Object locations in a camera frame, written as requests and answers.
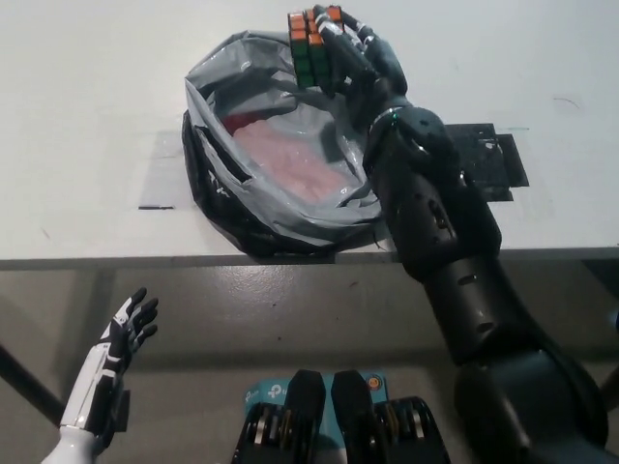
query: white robotic hand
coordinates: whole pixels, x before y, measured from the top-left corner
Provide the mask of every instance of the white robotic hand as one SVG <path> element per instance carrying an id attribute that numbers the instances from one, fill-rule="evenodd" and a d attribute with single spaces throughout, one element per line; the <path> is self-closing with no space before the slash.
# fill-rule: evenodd
<path id="1" fill-rule="evenodd" d="M 84 362 L 60 424 L 60 442 L 44 464 L 92 463 L 109 446 L 114 432 L 124 429 L 129 395 L 123 375 L 144 340 L 157 331 L 153 299 L 140 288 L 116 312 Z"/>

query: white table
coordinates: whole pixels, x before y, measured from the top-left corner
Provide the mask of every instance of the white table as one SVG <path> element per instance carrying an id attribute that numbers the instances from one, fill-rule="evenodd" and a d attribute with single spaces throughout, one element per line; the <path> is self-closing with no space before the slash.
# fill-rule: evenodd
<path id="1" fill-rule="evenodd" d="M 349 4 L 395 48 L 411 101 L 514 134 L 531 187 L 491 205 L 508 256 L 619 257 L 618 2 Z M 230 34 L 285 30 L 286 13 L 309 6 L 4 2 L 0 269 L 251 263 L 191 202 L 183 78 Z M 158 190 L 169 173 L 178 188 Z M 153 191 L 176 209 L 138 211 Z M 385 249 L 336 261 L 394 259 Z"/>

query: robotic hand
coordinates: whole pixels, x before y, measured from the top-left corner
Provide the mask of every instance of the robotic hand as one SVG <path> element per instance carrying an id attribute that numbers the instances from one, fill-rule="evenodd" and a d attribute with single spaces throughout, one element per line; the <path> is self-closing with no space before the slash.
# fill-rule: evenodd
<path id="1" fill-rule="evenodd" d="M 619 462 L 604 450 L 600 390 L 517 297 L 498 261 L 500 230 L 442 121 L 408 101 L 389 45 L 339 14 L 346 27 L 320 6 L 306 14 L 334 67 L 315 80 L 345 96 L 353 126 L 368 136 L 364 168 L 399 259 L 424 285 L 461 367 L 455 405 L 469 443 L 491 464 Z"/>
<path id="2" fill-rule="evenodd" d="M 87 464 L 126 429 L 129 392 L 123 375 L 146 338 L 157 331 L 157 299 L 139 305 L 146 289 L 128 298 L 90 349 L 60 424 L 60 442 L 44 464 Z"/>

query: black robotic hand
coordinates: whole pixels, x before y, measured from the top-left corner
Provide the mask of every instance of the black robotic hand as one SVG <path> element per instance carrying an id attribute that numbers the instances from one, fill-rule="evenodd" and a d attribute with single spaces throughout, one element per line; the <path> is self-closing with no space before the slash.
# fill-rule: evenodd
<path id="1" fill-rule="evenodd" d="M 313 12 L 334 68 L 332 81 L 321 88 L 328 95 L 343 94 L 353 127 L 368 135 L 366 170 L 372 170 L 375 145 L 398 121 L 398 143 L 415 171 L 434 184 L 457 185 L 461 170 L 452 140 L 436 114 L 406 98 L 406 77 L 391 46 L 347 12 L 341 13 L 347 32 L 323 7 L 315 6 Z"/>

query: floor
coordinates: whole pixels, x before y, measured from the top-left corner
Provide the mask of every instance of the floor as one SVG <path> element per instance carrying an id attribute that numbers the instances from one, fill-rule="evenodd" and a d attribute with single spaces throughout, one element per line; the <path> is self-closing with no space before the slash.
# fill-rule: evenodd
<path id="1" fill-rule="evenodd" d="M 533 315 L 593 376 L 619 363 L 618 302 L 578 262 L 507 262 Z M 474 462 L 452 408 L 455 370 L 421 288 L 398 265 L 0 273 L 0 339 L 66 397 L 89 345 L 139 286 L 161 300 L 160 332 L 126 377 L 128 433 L 102 463 L 227 463 L 255 381 L 299 367 L 386 373 L 417 394 L 453 461 Z M 0 462 L 40 462 L 56 430 L 0 382 Z M 619 411 L 608 447 L 619 452 Z"/>

